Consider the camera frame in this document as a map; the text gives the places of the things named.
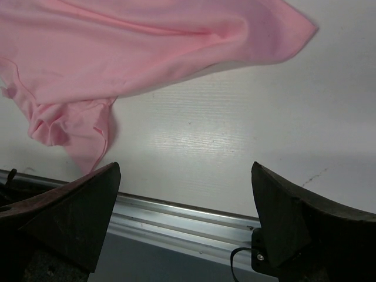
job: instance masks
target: cloth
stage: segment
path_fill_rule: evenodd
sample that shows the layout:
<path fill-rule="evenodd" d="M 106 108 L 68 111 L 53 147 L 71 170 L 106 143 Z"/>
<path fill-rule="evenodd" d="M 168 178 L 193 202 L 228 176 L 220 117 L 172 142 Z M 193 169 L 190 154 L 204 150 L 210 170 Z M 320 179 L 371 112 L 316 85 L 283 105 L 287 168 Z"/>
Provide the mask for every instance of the cloth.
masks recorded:
<path fill-rule="evenodd" d="M 316 27 L 282 0 L 0 0 L 0 77 L 29 136 L 84 173 L 119 95 L 214 63 L 279 63 Z"/>

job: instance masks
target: silver metal bar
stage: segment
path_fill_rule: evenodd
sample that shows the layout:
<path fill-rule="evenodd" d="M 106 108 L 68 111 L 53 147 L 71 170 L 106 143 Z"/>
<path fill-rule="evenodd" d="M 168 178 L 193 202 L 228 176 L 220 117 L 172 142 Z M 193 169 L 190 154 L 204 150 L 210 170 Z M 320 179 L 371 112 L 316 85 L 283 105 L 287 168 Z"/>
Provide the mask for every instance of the silver metal bar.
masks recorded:
<path fill-rule="evenodd" d="M 6 182 L 8 174 L 8 171 L 0 170 L 0 183 Z M 17 173 L 14 179 L 50 187 L 66 184 L 22 173 Z M 229 264 L 231 251 L 250 246 L 252 230 L 258 227 L 257 219 L 119 194 L 108 232 Z M 234 265 L 252 271 L 250 253 L 235 256 Z"/>

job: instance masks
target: bolt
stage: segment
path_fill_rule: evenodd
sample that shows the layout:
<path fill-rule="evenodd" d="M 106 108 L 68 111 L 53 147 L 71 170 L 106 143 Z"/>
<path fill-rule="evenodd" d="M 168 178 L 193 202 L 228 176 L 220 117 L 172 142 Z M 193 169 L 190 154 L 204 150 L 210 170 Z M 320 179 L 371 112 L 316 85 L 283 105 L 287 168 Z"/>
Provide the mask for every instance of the bolt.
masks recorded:
<path fill-rule="evenodd" d="M 258 254 L 257 259 L 260 260 L 260 261 L 263 261 L 263 260 L 265 260 L 265 257 L 262 254 Z"/>

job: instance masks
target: pink fabric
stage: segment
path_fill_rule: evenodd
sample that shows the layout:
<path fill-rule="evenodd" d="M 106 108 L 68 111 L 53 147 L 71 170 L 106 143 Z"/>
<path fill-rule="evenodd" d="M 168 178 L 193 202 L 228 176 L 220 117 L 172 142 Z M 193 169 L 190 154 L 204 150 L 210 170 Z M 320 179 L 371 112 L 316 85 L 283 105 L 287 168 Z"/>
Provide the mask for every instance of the pink fabric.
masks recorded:
<path fill-rule="evenodd" d="M 282 62 L 315 31 L 282 0 L 0 0 L 0 76 L 29 136 L 86 173 L 117 96 L 222 61 Z"/>

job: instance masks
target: crumpled cloth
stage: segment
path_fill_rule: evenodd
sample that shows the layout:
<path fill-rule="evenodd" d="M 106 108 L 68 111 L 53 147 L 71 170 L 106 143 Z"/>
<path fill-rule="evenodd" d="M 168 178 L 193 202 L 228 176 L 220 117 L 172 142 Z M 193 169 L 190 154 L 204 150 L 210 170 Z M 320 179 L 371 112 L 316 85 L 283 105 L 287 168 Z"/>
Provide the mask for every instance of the crumpled cloth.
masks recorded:
<path fill-rule="evenodd" d="M 31 138 L 87 173 L 117 96 L 223 61 L 285 61 L 316 29 L 282 0 L 0 0 L 3 94 Z"/>

